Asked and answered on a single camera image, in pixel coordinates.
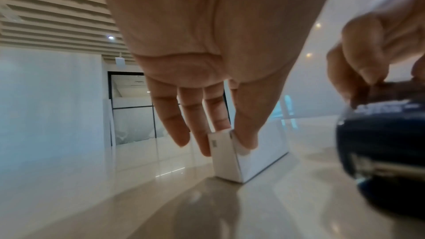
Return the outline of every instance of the skin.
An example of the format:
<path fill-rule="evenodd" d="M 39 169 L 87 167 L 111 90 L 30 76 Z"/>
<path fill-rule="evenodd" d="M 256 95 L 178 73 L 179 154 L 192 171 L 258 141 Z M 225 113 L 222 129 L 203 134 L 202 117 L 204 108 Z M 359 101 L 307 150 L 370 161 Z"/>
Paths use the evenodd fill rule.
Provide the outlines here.
<path fill-rule="evenodd" d="M 328 55 L 328 76 L 349 101 L 385 80 L 391 64 L 419 57 L 412 76 L 425 80 L 425 0 L 376 0 L 342 30 Z"/>
<path fill-rule="evenodd" d="M 183 146 L 191 131 L 210 156 L 202 100 L 215 130 L 230 128 L 222 97 L 229 80 L 235 134 L 256 148 L 326 0 L 106 1 L 170 136 Z"/>

